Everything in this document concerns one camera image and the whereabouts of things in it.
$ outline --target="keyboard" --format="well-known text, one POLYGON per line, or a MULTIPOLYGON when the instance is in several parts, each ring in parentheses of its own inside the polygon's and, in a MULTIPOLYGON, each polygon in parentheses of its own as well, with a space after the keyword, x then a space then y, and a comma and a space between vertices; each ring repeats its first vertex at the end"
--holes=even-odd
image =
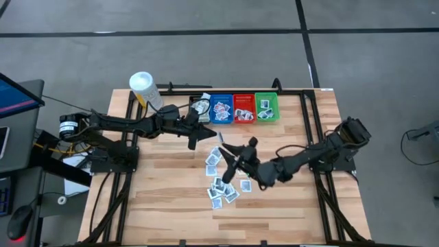
POLYGON ((10 177, 0 178, 0 217, 12 212, 12 181, 10 177))

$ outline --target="wooden table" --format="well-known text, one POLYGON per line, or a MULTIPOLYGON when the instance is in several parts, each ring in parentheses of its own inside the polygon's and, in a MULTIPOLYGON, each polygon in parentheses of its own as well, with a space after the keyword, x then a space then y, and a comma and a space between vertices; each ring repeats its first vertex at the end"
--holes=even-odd
MULTIPOLYGON (((108 114, 125 117, 128 89, 114 90, 108 114)), ((188 96, 164 96, 166 104, 187 104, 188 96)), ((318 110, 323 130, 332 130, 341 122, 335 93, 316 89, 318 110)), ((300 100, 295 95, 279 95, 281 119, 276 123, 213 125, 208 127, 223 134, 226 143, 247 144, 250 137, 259 140, 258 157, 266 161, 274 151, 287 144, 307 144, 300 100)), ((310 103, 309 114, 312 116, 310 103)), ((187 113, 187 108, 180 111, 187 113)), ((317 140, 316 129, 310 118, 317 140)), ((120 139, 118 132, 105 132, 108 138, 120 139)), ((313 174, 307 166, 294 174, 287 183, 277 182, 267 191, 259 191, 255 181, 251 193, 241 196, 231 204, 223 200, 223 209, 212 210, 207 188, 213 177, 205 176, 204 160, 213 147, 219 145, 217 137, 203 140, 196 150, 187 148, 186 137, 162 134, 153 140, 139 139, 140 161, 132 178, 126 216, 123 244, 178 244, 186 239, 188 244, 259 244, 262 239, 269 244, 324 243, 322 220, 317 201, 313 174)), ((283 154, 295 154, 298 148, 283 154)), ((226 169, 224 159, 218 165, 222 175, 226 169)), ((93 177, 78 240, 88 236, 91 211, 97 191, 105 174, 93 177)), ((366 216, 357 183, 345 172, 333 172, 338 202, 351 224, 366 238, 370 238, 366 216)), ((236 176, 232 181, 239 188, 236 176)), ((105 214, 112 175, 104 185, 97 205, 93 227, 105 214)), ((333 238, 335 223, 330 209, 329 219, 333 238)), ((112 223, 110 239, 115 239, 118 213, 112 223)))

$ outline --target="concrete floor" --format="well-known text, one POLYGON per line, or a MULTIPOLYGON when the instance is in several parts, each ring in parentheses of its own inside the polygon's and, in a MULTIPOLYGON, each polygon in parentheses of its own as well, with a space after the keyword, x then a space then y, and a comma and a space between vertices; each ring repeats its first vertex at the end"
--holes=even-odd
MULTIPOLYGON (((439 27, 430 0, 306 0, 308 28, 439 27)), ((292 0, 12 0, 0 32, 96 32, 299 28, 292 0)), ((372 134, 355 157, 361 196, 377 242, 437 246, 439 165, 419 167, 399 151, 401 135, 439 119, 439 33, 312 34, 320 86, 334 88, 343 117, 372 134)), ((158 83, 310 87, 300 34, 105 38, 2 38, 0 70, 16 81, 41 78, 44 94, 105 112, 113 89, 146 70, 158 83)), ((76 110, 47 100, 38 127, 58 132, 76 110)), ((419 162, 438 158, 429 139, 408 143, 419 162)), ((51 179, 50 187, 59 180, 51 179)), ((43 240, 73 243, 85 197, 68 216, 45 220, 43 240)))

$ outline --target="plastic bin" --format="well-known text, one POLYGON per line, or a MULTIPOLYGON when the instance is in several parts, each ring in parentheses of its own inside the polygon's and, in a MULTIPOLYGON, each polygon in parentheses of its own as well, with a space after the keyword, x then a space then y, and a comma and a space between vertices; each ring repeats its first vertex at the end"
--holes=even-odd
POLYGON ((214 124, 231 124, 233 122, 233 96, 232 95, 211 95, 211 122, 214 124), (223 104, 228 104, 230 106, 230 109, 228 109, 228 113, 230 115, 228 116, 227 120, 220 121, 215 120, 216 112, 213 110, 215 105, 221 102, 223 104))
MULTIPOLYGON (((192 95, 192 96, 189 96, 189 108, 191 107, 190 104, 192 104, 193 102, 195 102, 195 101, 201 99, 201 96, 202 96, 202 95, 196 95, 196 96, 195 96, 195 95, 192 95)), ((209 124, 210 121, 200 121, 200 123, 209 124)))
POLYGON ((277 121, 281 118, 281 114, 279 113, 279 103, 277 101, 277 93, 255 93, 254 94, 255 98, 256 98, 256 118, 257 121, 260 122, 273 122, 273 121, 277 121), (270 101, 270 105, 269 108, 273 109, 273 117, 272 118, 268 118, 268 119, 262 119, 259 118, 258 114, 261 111, 265 111, 267 109, 264 109, 261 107, 261 100, 263 99, 267 99, 270 101))
POLYGON ((233 95, 233 117, 237 124, 252 124, 256 121, 256 104, 253 94, 233 95), (236 109, 248 110, 253 113, 253 120, 238 120, 235 116, 236 109))

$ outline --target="computer monitor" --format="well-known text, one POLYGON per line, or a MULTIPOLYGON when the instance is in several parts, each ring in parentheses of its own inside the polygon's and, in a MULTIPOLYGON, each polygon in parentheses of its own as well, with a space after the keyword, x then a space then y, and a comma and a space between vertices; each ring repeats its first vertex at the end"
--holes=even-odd
POLYGON ((0 73, 0 119, 44 105, 42 99, 0 73))

